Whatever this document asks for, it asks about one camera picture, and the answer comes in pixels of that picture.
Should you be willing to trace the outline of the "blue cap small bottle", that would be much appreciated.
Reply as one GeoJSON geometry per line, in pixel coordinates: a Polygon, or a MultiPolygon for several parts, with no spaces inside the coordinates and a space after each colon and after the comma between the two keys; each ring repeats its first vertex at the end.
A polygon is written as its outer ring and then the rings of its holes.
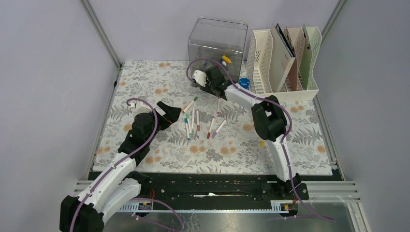
{"type": "Polygon", "coordinates": [[[223,60],[223,59],[220,59],[220,63],[221,63],[224,67],[226,67],[226,66],[227,66],[226,61],[225,61],[225,60],[223,60]]]}

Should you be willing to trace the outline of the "purple cap white marker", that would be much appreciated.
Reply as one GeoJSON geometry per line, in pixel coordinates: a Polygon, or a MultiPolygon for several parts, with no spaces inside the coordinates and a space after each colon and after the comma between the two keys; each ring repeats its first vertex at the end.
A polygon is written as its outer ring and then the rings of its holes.
{"type": "Polygon", "coordinates": [[[218,126],[218,128],[215,130],[215,132],[212,134],[212,138],[215,138],[216,135],[219,133],[221,128],[226,124],[226,119],[221,122],[221,124],[218,126]]]}

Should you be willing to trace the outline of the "pink clipboard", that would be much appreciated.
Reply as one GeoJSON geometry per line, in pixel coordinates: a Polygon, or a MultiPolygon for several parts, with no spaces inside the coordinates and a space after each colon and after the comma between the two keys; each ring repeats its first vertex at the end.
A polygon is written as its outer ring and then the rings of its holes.
{"type": "Polygon", "coordinates": [[[302,90],[299,81],[299,67],[301,63],[301,58],[303,56],[305,38],[304,33],[301,28],[286,28],[284,30],[284,35],[291,46],[292,52],[294,54],[294,61],[291,65],[290,71],[288,73],[287,79],[289,82],[290,91],[302,90]]]}

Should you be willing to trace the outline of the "pink cap white marker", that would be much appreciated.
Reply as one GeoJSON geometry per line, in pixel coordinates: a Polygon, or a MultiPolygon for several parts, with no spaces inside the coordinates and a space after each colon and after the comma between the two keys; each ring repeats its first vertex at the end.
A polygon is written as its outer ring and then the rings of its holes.
{"type": "Polygon", "coordinates": [[[220,116],[220,101],[221,98],[218,98],[218,102],[217,102],[217,115],[220,116]]]}

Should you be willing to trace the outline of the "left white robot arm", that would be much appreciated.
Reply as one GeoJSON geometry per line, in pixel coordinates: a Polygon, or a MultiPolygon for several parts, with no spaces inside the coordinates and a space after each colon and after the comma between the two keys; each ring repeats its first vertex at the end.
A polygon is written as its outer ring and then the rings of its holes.
{"type": "Polygon", "coordinates": [[[149,195],[150,179],[135,171],[150,151],[150,144],[159,131],[177,122],[181,108],[161,101],[161,115],[147,101],[131,98],[126,101],[136,109],[132,128],[118,153],[101,174],[77,196],[66,196],[60,205],[59,229],[62,232],[101,232],[107,221],[134,197],[149,195]]]}

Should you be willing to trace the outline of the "yellow small bottle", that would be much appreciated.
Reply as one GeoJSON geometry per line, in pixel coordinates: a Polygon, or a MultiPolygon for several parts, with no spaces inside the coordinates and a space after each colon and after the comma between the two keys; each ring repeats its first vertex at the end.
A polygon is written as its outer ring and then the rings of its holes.
{"type": "Polygon", "coordinates": [[[227,63],[232,63],[232,61],[226,55],[223,55],[221,58],[227,63]]]}

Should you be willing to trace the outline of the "beige notebook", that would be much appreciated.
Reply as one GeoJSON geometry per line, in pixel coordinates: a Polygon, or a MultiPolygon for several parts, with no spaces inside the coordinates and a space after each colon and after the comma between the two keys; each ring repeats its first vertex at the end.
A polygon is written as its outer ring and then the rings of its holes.
{"type": "Polygon", "coordinates": [[[283,32],[278,24],[273,24],[270,31],[273,38],[273,48],[269,69],[269,84],[272,92],[280,92],[294,61],[294,54],[283,37],[283,32]]]}

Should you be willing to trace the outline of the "green clipboard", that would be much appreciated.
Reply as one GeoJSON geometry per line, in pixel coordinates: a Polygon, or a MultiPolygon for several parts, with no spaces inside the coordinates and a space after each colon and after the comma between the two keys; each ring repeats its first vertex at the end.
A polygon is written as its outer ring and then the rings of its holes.
{"type": "Polygon", "coordinates": [[[303,90],[317,89],[313,79],[313,69],[322,44],[322,34],[318,27],[302,26],[304,36],[304,50],[299,67],[300,80],[303,90]]]}

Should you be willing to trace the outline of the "clear acrylic drawer organizer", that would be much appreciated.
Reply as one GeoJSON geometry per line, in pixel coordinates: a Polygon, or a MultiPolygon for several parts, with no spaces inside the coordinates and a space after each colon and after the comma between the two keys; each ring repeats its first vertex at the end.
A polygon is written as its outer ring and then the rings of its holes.
{"type": "Polygon", "coordinates": [[[200,17],[197,19],[188,40],[189,64],[186,77],[200,89],[192,76],[195,70],[206,72],[218,67],[225,79],[237,83],[240,79],[248,25],[222,19],[200,17]],[[220,59],[226,55],[232,63],[224,67],[220,59]]]}

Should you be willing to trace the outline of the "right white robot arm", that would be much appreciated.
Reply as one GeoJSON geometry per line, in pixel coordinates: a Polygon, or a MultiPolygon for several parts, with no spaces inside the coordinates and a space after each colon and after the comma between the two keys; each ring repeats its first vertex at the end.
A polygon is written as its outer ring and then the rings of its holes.
{"type": "Polygon", "coordinates": [[[254,128],[258,136],[267,142],[274,160],[276,176],[279,179],[277,192],[281,198],[289,199],[296,193],[301,180],[293,170],[286,137],[292,124],[278,99],[271,95],[263,98],[241,87],[239,83],[228,82],[221,69],[209,68],[206,72],[196,70],[193,79],[200,89],[224,100],[234,102],[251,111],[254,128]]]}

